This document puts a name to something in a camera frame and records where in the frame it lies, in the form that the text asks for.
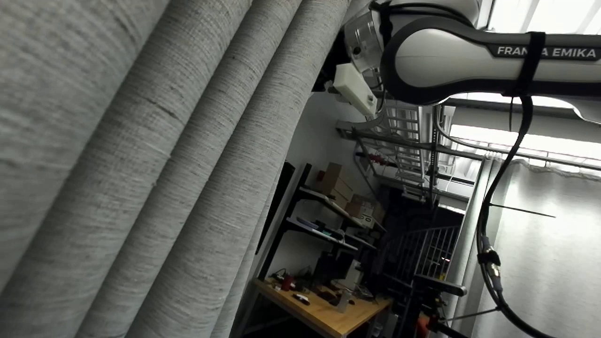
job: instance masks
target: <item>metal pole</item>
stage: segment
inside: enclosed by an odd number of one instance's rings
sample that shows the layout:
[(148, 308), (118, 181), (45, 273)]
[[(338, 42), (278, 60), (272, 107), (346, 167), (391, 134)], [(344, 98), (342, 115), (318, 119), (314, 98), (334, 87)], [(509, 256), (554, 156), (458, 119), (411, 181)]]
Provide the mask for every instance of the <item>metal pole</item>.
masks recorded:
[(434, 207), (434, 190), (436, 190), (436, 179), (438, 179), (438, 109), (432, 109), (432, 120), (430, 120), (430, 130), (432, 130), (432, 152), (430, 152), (430, 203)]
[(398, 259), (396, 261), (396, 274), (400, 274), (400, 278), (404, 278), (404, 263), (406, 263), (406, 256), (408, 256), (406, 244), (408, 244), (408, 235), (402, 237), (400, 248), (398, 248), (400, 256), (396, 258)]
[[(432, 143), (415, 143), (415, 141), (404, 139), (400, 135), (385, 135), (385, 134), (353, 130), (351, 137), (353, 139), (385, 141), (385, 143), (395, 143), (395, 145), (411, 147), (411, 149), (419, 149), (419, 150), (432, 150)], [(470, 154), (470, 152), (458, 152), (458, 150), (453, 150), (449, 147), (438, 147), (438, 152), (443, 152), (443, 154), (449, 154), (449, 156), (472, 158), (472, 160), (477, 160), (477, 162), (485, 162), (487, 160), (485, 156), (477, 156), (477, 154)]]
[[(425, 190), (423, 186), (415, 184), (415, 182), (408, 182), (408, 181), (393, 181), (389, 177), (381, 177), (381, 175), (376, 175), (376, 179), (381, 182), (381, 184), (389, 184), (393, 188), (396, 188), (398, 184), (404, 184), (404, 186), (411, 186), (415, 190)], [(441, 190), (434, 190), (438, 196), (447, 196), (451, 199), (458, 199), (458, 201), (470, 201), (470, 197), (466, 196), (457, 196), (457, 194), (451, 194), (451, 192), (441, 192)]]
[(449, 263), (447, 263), (447, 267), (443, 267), (441, 265), (441, 269), (440, 269), (440, 273), (438, 274), (447, 274), (447, 271), (449, 271), (449, 265), (451, 265), (451, 248), (453, 248), (453, 233), (455, 233), (455, 227), (447, 227), (445, 229), (445, 241), (443, 241), (443, 256), (445, 256), (445, 259), (449, 259)]
[(376, 167), (374, 167), (374, 164), (372, 164), (372, 160), (370, 160), (370, 152), (368, 152), (368, 149), (363, 145), (363, 141), (361, 141), (361, 139), (357, 139), (357, 143), (359, 143), (359, 147), (361, 147), (363, 154), (366, 154), (368, 166), (372, 167), (372, 173), (374, 173), (374, 177), (376, 177), (376, 175), (378, 175), (378, 171), (376, 171)]
[(426, 242), (428, 242), (428, 237), (430, 237), (430, 233), (425, 231), (425, 237), (423, 237), (423, 241), (421, 241), (421, 248), (419, 248), (419, 256), (417, 256), (417, 259), (415, 259), (413, 274), (423, 274), (421, 263), (423, 263), (423, 258), (425, 258), (425, 246), (426, 246)]
[(441, 254), (441, 248), (440, 248), (440, 242), (441, 242), (441, 229), (436, 229), (434, 231), (436, 235), (434, 235), (434, 241), (432, 241), (432, 254), (430, 254), (430, 261), (432, 261), (432, 265), (430, 265), (430, 269), (428, 269), (428, 276), (430, 278), (434, 278), (434, 280), (438, 280), (440, 276), (436, 276), (436, 265), (440, 263), (440, 254)]
[[(479, 150), (487, 150), (487, 152), (509, 154), (509, 150), (503, 150), (503, 149), (490, 149), (490, 147), (481, 147), (481, 145), (473, 145), (473, 143), (470, 143), (470, 141), (457, 139), (457, 137), (449, 135), (447, 132), (443, 132), (438, 124), (436, 124), (436, 130), (440, 132), (440, 135), (447, 137), (449, 141), (453, 141), (453, 143), (457, 143), (457, 145), (470, 147), (470, 149), (479, 149)], [(564, 160), (554, 160), (554, 158), (549, 158), (549, 156), (532, 156), (532, 154), (524, 154), (524, 152), (520, 152), (520, 150), (518, 150), (517, 156), (520, 156), (520, 158), (530, 158), (530, 160), (539, 160), (539, 162), (560, 164), (560, 166), (573, 166), (573, 167), (601, 171), (601, 167), (597, 167), (597, 166), (577, 164), (577, 162), (564, 162)]]

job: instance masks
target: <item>metal shelf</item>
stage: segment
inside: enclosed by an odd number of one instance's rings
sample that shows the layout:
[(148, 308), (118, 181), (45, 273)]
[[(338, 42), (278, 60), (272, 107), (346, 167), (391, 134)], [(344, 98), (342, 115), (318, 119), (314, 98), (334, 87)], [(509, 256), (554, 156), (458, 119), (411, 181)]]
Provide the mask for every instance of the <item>metal shelf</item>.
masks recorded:
[(475, 166), (485, 158), (445, 145), (436, 128), (438, 120), (443, 120), (443, 130), (451, 128), (451, 117), (441, 107), (387, 100), (376, 120), (340, 122), (336, 130), (340, 137), (357, 141), (361, 152), (355, 154), (368, 162), (370, 175), (378, 182), (410, 190), (428, 203), (445, 197), (466, 205), (464, 194), (458, 199), (447, 194), (449, 186), (457, 184), (462, 184), (462, 192), (472, 190), (472, 184), (458, 175), (457, 158), (464, 158), (460, 164)]
[(291, 229), (304, 231), (308, 235), (319, 237), (319, 239), (327, 241), (327, 242), (333, 242), (336, 246), (342, 246), (342, 248), (348, 248), (348, 250), (353, 250), (353, 252), (359, 250), (359, 248), (351, 246), (349, 242), (346, 242), (344, 239), (336, 239), (331, 233), (319, 231), (318, 226), (310, 226), (306, 220), (291, 220), (291, 218), (287, 218), (286, 222), (291, 226)]
[(340, 205), (336, 205), (331, 197), (327, 197), (321, 192), (310, 190), (306, 186), (299, 186), (299, 199), (314, 199), (319, 201), (321, 205), (325, 205), (327, 209), (331, 209), (333, 212), (336, 212), (338, 216), (342, 216), (346, 222), (349, 222), (355, 227), (361, 229), (381, 229), (385, 231), (385, 227), (381, 227), (380, 224), (374, 224), (374, 227), (366, 222), (361, 222), (357, 218), (353, 218), (348, 211), (344, 211)]

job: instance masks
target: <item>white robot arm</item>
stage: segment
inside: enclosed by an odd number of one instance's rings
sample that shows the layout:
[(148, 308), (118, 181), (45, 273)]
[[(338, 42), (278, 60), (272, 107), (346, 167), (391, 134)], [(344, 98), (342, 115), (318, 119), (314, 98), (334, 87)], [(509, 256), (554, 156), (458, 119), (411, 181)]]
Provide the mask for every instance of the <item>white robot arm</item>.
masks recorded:
[(487, 237), (488, 203), (530, 128), (532, 96), (562, 98), (577, 111), (595, 105), (594, 98), (601, 94), (601, 36), (479, 30), (481, 4), (483, 0), (372, 2), (366, 13), (372, 27), (363, 32), (363, 38), (372, 36), (372, 43), (348, 32), (348, 49), (363, 68), (380, 60), (372, 70), (378, 70), (385, 92), (400, 102), (434, 105), (460, 92), (520, 96), (522, 128), (485, 197), (477, 246), (483, 278), (498, 310), (530, 336), (547, 338), (503, 299), (500, 256)]

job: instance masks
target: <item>curtain fold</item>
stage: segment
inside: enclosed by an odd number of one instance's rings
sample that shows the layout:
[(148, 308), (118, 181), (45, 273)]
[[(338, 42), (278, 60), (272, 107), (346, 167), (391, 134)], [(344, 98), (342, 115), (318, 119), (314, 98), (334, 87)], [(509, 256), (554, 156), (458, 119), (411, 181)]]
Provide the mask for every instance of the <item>curtain fold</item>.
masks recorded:
[(0, 291), (165, 6), (0, 4)]
[(0, 336), (229, 336), (348, 6), (2, 4)]
[(79, 336), (128, 333), (301, 0), (256, 0), (124, 242)]
[(0, 299), (6, 336), (73, 336), (250, 0), (173, 2)]
[(278, 181), (280, 177), (276, 179), (272, 190), (271, 190), (271, 196), (269, 196), (269, 203), (265, 203), (263, 207), (263, 212), (261, 212), (261, 218), (257, 222), (257, 227), (256, 227), (256, 233), (252, 235), (252, 241), (248, 242), (248, 248), (244, 252), (244, 259), (239, 267), (239, 274), (227, 293), (227, 299), (222, 306), (222, 312), (220, 312), (220, 318), (216, 321), (216, 325), (212, 327), (212, 338), (227, 338), (233, 331), (233, 323), (237, 319), (237, 314), (239, 314), (239, 306), (241, 306), (241, 301), (246, 293), (246, 288), (248, 284), (252, 282), (250, 280), (250, 274), (252, 274), (252, 267), (254, 267), (254, 261), (256, 261), (256, 250), (257, 250), (257, 244), (259, 244), (259, 239), (261, 239), (261, 233), (263, 233), (263, 226), (265, 226), (265, 220), (267, 220), (267, 214), (269, 214), (269, 209), (271, 209), (271, 201), (274, 199), (274, 194), (276, 194), (276, 186), (278, 186)]
[(348, 0), (303, 2), (154, 282), (132, 336), (210, 336)]

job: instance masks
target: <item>shelving unit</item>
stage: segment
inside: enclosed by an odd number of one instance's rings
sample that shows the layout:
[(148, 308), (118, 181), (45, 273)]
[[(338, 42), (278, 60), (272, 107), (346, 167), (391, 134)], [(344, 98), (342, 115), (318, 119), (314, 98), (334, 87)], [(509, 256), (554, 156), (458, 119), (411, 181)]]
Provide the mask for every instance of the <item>shelving unit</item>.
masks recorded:
[[(303, 169), (303, 175), (301, 175), (301, 182), (299, 186), (295, 188), (295, 194), (293, 194), (293, 199), (291, 203), (287, 205), (286, 209), (286, 216), (284, 216), (284, 222), (280, 224), (278, 227), (278, 233), (274, 237), (274, 242), (271, 244), (269, 252), (267, 252), (267, 258), (265, 258), (265, 263), (259, 271), (259, 278), (265, 278), (267, 273), (269, 273), (269, 267), (280, 248), (280, 242), (284, 239), (284, 235), (287, 231), (303, 231), (303, 233), (308, 233), (316, 239), (321, 239), (321, 241), (327, 241), (334, 246), (340, 246), (340, 248), (346, 248), (346, 250), (351, 250), (351, 252), (359, 252), (359, 250), (376, 250), (374, 244), (366, 242), (364, 239), (359, 239), (359, 237), (353, 237), (353, 235), (348, 235), (346, 229), (348, 227), (359, 227), (359, 229), (370, 229), (366, 224), (363, 224), (361, 220), (355, 220), (348, 211), (344, 211), (340, 205), (336, 205), (333, 199), (329, 199), (325, 194), (319, 194), (316, 190), (310, 190), (306, 188), (306, 179), (312, 171), (312, 166), (304, 166)], [(344, 229), (344, 235), (336, 237), (333, 231), (327, 231), (312, 222), (306, 222), (306, 220), (295, 220), (293, 218), (293, 211), (297, 207), (299, 201), (319, 201), (323, 207), (327, 207), (329, 211), (333, 211), (334, 214), (338, 214), (344, 224), (342, 224), (342, 229)]]
[(443, 137), (451, 132), (453, 113), (385, 100), (378, 119), (340, 122), (336, 132), (357, 141), (355, 156), (366, 164), (364, 177), (428, 203), (443, 197), (466, 209), (477, 175), (470, 169), (485, 158), (458, 150)]

